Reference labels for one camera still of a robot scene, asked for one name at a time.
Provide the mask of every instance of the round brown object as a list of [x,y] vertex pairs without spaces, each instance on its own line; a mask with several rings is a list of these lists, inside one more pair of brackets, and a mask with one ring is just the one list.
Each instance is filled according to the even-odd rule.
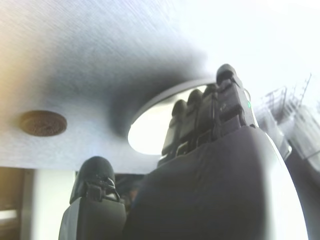
[[67,120],[51,111],[29,111],[22,115],[20,127],[27,134],[50,137],[63,133],[67,129]]

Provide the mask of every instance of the robotic arm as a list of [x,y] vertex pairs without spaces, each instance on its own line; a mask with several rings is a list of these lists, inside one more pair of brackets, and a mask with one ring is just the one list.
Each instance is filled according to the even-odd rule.
[[83,177],[83,165],[59,239],[308,239],[286,165],[259,129],[230,65],[219,68],[203,94],[195,90],[187,102],[176,102],[162,155],[127,218],[117,197],[107,198],[117,196],[114,185]]

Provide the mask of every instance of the back of robotic hand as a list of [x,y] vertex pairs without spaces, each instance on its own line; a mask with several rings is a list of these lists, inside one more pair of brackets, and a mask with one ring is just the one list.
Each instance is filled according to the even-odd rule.
[[123,239],[308,239],[286,165],[230,65],[203,94],[175,103],[162,155],[140,187]]

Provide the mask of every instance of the robotic hand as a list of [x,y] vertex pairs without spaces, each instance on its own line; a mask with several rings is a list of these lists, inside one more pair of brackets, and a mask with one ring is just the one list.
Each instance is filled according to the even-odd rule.
[[91,160],[85,162],[59,239],[308,239],[286,165],[259,129],[230,65],[219,68],[203,94],[195,90],[176,102],[162,155],[127,219],[117,198],[107,197],[117,196],[111,181],[93,180],[113,180],[113,172],[91,169],[93,178],[83,177]]

